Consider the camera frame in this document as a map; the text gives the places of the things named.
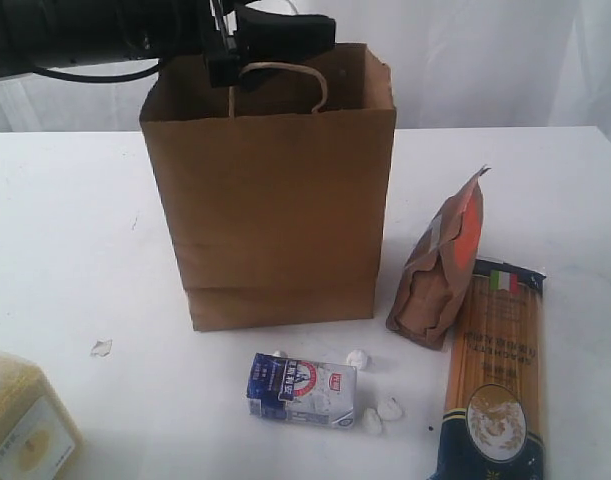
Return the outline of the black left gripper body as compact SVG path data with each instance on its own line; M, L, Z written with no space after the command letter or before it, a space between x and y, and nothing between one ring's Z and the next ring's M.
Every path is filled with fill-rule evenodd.
M227 24L229 14L239 22L248 4L250 1L197 2L202 56L214 88L238 85L243 68L251 62L247 28L237 25L231 32Z

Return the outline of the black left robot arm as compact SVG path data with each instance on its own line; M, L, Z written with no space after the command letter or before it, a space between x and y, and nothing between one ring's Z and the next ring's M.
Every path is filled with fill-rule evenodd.
M211 85L230 87L251 63L300 64L335 44L333 18L249 1L0 1L0 80L126 83L198 55Z

